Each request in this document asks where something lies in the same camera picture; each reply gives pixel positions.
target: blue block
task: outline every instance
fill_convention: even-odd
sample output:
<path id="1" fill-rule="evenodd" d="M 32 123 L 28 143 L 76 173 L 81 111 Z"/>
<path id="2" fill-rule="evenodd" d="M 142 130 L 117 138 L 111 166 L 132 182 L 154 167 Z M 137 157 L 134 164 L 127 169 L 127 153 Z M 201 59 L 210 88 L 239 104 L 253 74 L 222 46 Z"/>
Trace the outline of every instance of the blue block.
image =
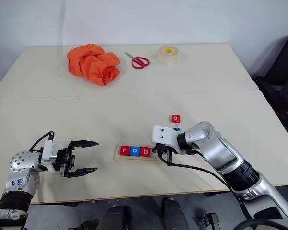
<path id="1" fill-rule="evenodd" d="M 131 146 L 130 148 L 130 156 L 139 157 L 140 156 L 141 147 L 138 146 Z"/>

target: red letter block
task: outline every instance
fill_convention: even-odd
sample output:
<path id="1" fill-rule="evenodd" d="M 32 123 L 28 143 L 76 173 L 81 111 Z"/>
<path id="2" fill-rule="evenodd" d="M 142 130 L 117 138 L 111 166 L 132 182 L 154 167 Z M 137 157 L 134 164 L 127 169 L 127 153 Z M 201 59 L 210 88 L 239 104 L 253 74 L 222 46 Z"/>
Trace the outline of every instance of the red letter block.
<path id="1" fill-rule="evenodd" d="M 120 147 L 120 155 L 121 156 L 129 156 L 130 146 L 121 146 Z"/>
<path id="2" fill-rule="evenodd" d="M 172 115 L 172 122 L 173 123 L 179 123 L 180 122 L 180 116 L 179 115 Z"/>
<path id="3" fill-rule="evenodd" d="M 140 156 L 141 157 L 150 157 L 151 148 L 149 147 L 141 147 Z"/>

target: orange cloth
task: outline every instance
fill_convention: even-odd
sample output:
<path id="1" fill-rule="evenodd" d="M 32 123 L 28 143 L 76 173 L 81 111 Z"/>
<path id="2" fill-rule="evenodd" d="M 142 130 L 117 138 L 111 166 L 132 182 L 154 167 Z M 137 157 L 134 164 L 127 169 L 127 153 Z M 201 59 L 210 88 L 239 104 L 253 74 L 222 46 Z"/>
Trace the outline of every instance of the orange cloth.
<path id="1" fill-rule="evenodd" d="M 71 49 L 67 58 L 70 73 L 85 76 L 98 85 L 109 84 L 120 73 L 115 67 L 120 63 L 119 58 L 113 53 L 105 53 L 103 48 L 94 44 Z"/>

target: masking tape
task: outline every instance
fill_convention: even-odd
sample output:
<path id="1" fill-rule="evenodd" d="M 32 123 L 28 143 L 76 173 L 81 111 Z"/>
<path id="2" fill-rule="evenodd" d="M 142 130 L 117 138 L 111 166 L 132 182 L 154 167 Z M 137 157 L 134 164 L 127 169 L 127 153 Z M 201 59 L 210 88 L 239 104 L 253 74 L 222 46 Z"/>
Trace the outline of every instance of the masking tape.
<path id="1" fill-rule="evenodd" d="M 178 62 L 178 49 L 174 46 L 163 46 L 159 49 L 159 61 L 164 65 Z"/>

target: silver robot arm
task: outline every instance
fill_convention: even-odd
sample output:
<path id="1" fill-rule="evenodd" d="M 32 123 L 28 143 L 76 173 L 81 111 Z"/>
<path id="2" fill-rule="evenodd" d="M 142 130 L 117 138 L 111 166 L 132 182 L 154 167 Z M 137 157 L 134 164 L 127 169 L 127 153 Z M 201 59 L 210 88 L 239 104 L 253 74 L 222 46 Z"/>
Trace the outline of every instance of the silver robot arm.
<path id="1" fill-rule="evenodd" d="M 199 151 L 244 203 L 251 218 L 288 220 L 288 202 L 256 171 L 209 122 L 200 122 L 185 132 L 154 126 L 152 142 L 158 154 L 169 147 L 176 154 Z"/>
<path id="2" fill-rule="evenodd" d="M 49 135 L 44 147 L 33 149 L 42 138 Z M 98 168 L 69 170 L 74 167 L 75 156 L 72 151 L 75 147 L 90 147 L 98 143 L 93 141 L 71 141 L 68 148 L 60 149 L 53 141 L 54 132 L 50 131 L 41 137 L 29 151 L 16 153 L 10 161 L 11 174 L 6 182 L 0 200 L 0 226 L 4 230 L 22 229 L 27 220 L 27 211 L 31 199 L 40 185 L 39 174 L 42 171 L 59 173 L 60 177 L 77 177 L 91 173 Z"/>

